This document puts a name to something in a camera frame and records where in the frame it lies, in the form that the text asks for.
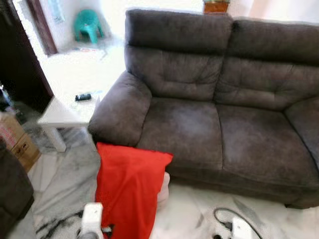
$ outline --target floor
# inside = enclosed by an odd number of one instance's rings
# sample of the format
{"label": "floor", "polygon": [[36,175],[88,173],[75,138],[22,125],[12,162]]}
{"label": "floor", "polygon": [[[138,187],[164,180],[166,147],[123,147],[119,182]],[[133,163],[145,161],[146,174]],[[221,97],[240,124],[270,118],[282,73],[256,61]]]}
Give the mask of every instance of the floor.
{"label": "floor", "polygon": [[[83,140],[86,131],[80,128],[60,130],[67,150],[57,153],[35,123],[39,113],[23,104],[18,108],[27,112],[23,127],[43,155],[28,174],[36,189],[35,202],[8,239],[74,239],[81,222],[76,213],[94,200],[99,155]],[[200,189],[176,180],[170,183],[169,193],[167,205],[157,212],[151,239],[208,239],[214,233],[228,238],[229,233],[212,217],[216,207],[239,212],[265,239],[319,238],[319,207],[287,209],[279,203]],[[227,213],[219,216],[231,219]]]}
{"label": "floor", "polygon": [[40,60],[43,72],[57,97],[87,92],[107,92],[125,71],[124,43],[116,38],[98,44],[72,42],[60,54]]}

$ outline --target sofa armrest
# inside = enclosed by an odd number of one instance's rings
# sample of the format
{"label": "sofa armrest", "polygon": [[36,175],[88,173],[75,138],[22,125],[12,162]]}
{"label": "sofa armrest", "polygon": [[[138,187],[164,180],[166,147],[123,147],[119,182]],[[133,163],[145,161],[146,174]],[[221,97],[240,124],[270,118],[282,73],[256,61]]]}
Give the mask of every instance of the sofa armrest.
{"label": "sofa armrest", "polygon": [[151,104],[148,87],[128,72],[122,73],[96,108],[88,130],[95,141],[135,146]]}
{"label": "sofa armrest", "polygon": [[285,114],[319,169],[319,97],[295,103],[285,110]]}
{"label": "sofa armrest", "polygon": [[19,160],[0,138],[0,238],[23,218],[33,203],[33,187]]}

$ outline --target marble floor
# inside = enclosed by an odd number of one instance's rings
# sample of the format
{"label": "marble floor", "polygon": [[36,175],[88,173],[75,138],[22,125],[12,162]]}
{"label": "marble floor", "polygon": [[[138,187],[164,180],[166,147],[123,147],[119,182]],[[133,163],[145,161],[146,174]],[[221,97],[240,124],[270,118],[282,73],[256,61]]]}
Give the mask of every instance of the marble floor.
{"label": "marble floor", "polygon": [[[24,127],[32,132],[30,122]],[[76,238],[81,222],[77,213],[94,200],[100,158],[81,140],[80,135],[85,133],[81,129],[61,130],[61,133],[68,146],[64,153],[41,143],[44,139],[37,142],[43,156],[29,173],[36,188],[35,202],[8,239]],[[202,189],[176,180],[169,185],[167,205],[157,212],[150,238],[210,239],[218,233],[227,239],[230,234],[212,216],[216,207],[228,207],[242,214],[264,239],[319,238],[319,207],[287,209],[279,203]],[[57,226],[57,222],[73,214]],[[219,216],[222,220],[232,218],[227,213]]]}

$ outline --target loveseat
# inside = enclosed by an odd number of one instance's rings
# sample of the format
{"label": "loveseat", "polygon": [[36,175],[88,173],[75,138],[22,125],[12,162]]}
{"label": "loveseat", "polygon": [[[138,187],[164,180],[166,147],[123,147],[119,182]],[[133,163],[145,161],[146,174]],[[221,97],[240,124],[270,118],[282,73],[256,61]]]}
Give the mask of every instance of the loveseat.
{"label": "loveseat", "polygon": [[319,205],[319,27],[130,10],[94,140],[174,154],[172,176]]}
{"label": "loveseat", "polygon": [[33,201],[28,175],[0,138],[0,239],[24,218]]}

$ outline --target wooden door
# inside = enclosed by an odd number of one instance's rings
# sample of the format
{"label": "wooden door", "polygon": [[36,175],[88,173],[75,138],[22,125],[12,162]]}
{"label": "wooden door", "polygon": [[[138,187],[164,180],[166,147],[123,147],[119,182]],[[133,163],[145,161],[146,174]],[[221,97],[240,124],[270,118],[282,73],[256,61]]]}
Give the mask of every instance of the wooden door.
{"label": "wooden door", "polygon": [[30,12],[34,19],[36,29],[39,33],[39,37],[41,38],[41,43],[43,45],[43,50],[46,55],[50,56],[53,54],[57,54],[58,51],[56,49],[53,37],[51,35],[49,26],[46,22],[44,12],[42,10],[42,6],[39,0],[25,0],[29,6]]}
{"label": "wooden door", "polygon": [[0,5],[0,81],[14,100],[43,112],[53,93],[10,1]]}

